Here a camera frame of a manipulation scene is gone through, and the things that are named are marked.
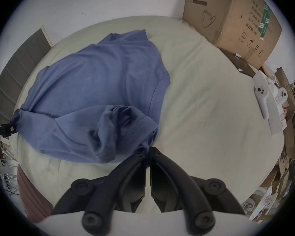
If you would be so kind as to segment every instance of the white bedsheet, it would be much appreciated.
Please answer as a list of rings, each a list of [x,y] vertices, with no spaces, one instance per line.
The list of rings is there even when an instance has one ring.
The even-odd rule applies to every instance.
[[[47,65],[98,43],[109,33],[146,29],[169,72],[155,143],[189,175],[219,178],[244,202],[262,183],[283,149],[283,132],[271,136],[254,94],[252,78],[182,20],[139,16],[82,29],[55,45],[40,61],[16,104],[27,97]],[[39,154],[20,135],[10,138],[16,159],[33,185],[53,205],[79,178],[105,176],[116,164],[79,164]]]

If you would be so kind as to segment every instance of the gray headboard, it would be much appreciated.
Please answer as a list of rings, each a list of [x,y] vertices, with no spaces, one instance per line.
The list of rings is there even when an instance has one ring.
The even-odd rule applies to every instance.
[[[43,31],[39,29],[10,58],[0,75],[0,124],[10,122],[25,82],[50,49]]]

